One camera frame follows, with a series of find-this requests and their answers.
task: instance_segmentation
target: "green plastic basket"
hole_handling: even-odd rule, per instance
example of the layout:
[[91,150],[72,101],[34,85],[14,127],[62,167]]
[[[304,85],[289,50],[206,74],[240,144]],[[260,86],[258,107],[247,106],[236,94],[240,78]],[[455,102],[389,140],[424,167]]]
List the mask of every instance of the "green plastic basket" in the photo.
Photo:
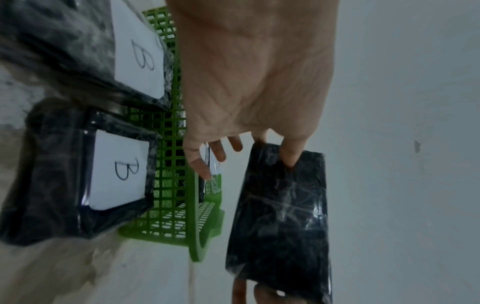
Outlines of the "green plastic basket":
[[187,165],[182,149],[185,113],[181,103],[181,73],[175,40],[175,26],[166,8],[144,12],[148,21],[174,54],[172,107],[168,112],[128,108],[127,118],[134,124],[158,131],[162,142],[158,150],[153,190],[154,207],[140,218],[119,229],[121,236],[189,247],[191,259],[205,257],[210,240],[221,234],[224,211],[220,209],[222,176],[207,182],[205,200],[199,204],[199,177]]

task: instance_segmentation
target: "green basket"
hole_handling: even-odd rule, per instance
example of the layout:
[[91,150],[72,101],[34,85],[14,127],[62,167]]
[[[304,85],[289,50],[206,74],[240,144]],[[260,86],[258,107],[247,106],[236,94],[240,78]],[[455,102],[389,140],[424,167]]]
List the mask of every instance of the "green basket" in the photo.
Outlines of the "green basket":
[[209,241],[221,234],[224,211],[220,209],[222,176],[207,182],[205,199],[199,204],[199,177],[187,165],[182,149],[185,112],[181,103],[181,73],[175,27],[166,8],[144,12],[148,21],[174,54],[172,107],[168,112],[128,108],[134,124],[158,131],[163,137],[156,162],[154,207],[119,229],[121,236],[146,241],[188,246],[191,259],[205,257]]

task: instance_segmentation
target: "plastic-wrapped box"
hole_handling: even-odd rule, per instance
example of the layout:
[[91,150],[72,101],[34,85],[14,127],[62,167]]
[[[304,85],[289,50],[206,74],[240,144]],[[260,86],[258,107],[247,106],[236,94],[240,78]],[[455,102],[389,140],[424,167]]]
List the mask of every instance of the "plastic-wrapped box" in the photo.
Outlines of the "plastic-wrapped box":
[[173,55],[128,0],[0,0],[0,59],[123,105],[171,105]]
[[325,159],[304,151],[295,168],[280,147],[252,147],[228,242],[226,269],[288,296],[332,303]]
[[153,207],[160,136],[93,107],[37,104],[16,181],[0,213],[0,239],[30,245],[93,238]]

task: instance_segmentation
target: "held black package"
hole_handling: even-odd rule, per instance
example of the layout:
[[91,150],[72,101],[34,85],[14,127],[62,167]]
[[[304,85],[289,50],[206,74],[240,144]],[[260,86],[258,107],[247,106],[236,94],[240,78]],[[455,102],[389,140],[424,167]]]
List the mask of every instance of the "held black package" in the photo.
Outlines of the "held black package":
[[172,102],[173,55],[129,0],[0,0],[0,59],[89,98]]
[[59,100],[37,104],[25,124],[17,178],[0,213],[2,241],[93,238],[153,207],[156,132]]
[[325,159],[304,151],[293,169],[280,147],[253,145],[228,242],[234,276],[332,303]]

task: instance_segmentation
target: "human hand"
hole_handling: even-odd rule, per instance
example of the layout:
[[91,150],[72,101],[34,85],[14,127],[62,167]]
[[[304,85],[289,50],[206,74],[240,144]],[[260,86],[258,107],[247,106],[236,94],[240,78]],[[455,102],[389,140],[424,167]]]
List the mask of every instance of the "human hand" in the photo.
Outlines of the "human hand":
[[[231,304],[247,304],[247,281],[236,278],[233,281]],[[279,296],[275,290],[257,284],[253,290],[257,304],[307,304],[299,298]]]
[[199,148],[218,161],[221,139],[284,137],[280,157],[294,166],[316,130],[330,87],[338,0],[169,0],[181,58],[185,157],[203,178]]

